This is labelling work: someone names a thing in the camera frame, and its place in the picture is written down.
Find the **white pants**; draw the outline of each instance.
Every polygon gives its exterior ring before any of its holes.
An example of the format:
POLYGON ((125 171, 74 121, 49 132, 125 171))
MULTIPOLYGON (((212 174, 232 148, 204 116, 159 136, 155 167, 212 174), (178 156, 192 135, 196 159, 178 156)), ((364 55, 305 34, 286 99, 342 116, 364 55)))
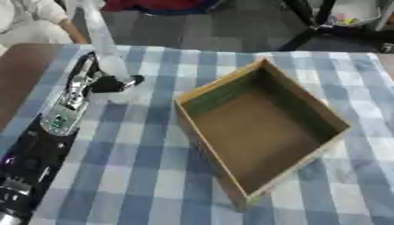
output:
POLYGON ((72 41, 60 26, 46 20, 32 20, 15 25, 6 33, 0 33, 0 55, 2 54, 2 48, 18 43, 62 44, 72 43, 72 41))

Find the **gray floor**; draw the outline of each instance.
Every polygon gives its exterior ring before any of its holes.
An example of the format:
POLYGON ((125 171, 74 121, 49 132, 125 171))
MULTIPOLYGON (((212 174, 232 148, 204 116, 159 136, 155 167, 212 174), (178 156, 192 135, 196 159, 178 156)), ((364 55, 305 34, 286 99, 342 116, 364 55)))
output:
MULTIPOLYGON (((305 26, 278 0, 228 0, 206 15, 147 16, 136 11, 103 12, 117 44, 235 52, 275 51, 305 26)), ((84 33, 83 14, 75 23, 84 33)), ((300 50, 370 52, 351 40, 318 39, 300 50)))

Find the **open box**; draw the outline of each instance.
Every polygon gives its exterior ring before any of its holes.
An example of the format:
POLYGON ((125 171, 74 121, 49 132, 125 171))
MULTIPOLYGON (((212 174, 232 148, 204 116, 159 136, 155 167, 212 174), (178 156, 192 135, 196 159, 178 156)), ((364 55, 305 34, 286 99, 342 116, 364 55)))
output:
POLYGON ((267 60, 184 93, 175 106, 241 211, 349 127, 267 60))

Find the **checkered tablecloth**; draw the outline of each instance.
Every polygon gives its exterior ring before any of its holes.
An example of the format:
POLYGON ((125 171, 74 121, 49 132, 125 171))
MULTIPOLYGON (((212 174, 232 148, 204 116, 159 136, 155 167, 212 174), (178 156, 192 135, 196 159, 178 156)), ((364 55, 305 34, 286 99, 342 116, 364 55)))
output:
MULTIPOLYGON (((88 48, 64 46, 3 131, 3 152, 62 88, 88 48)), ((394 224, 394 83, 374 54, 120 49, 129 72, 146 81, 132 104, 91 102, 31 224, 394 224), (189 147, 171 100, 262 56, 328 104, 351 129, 320 159, 241 214, 189 147)))

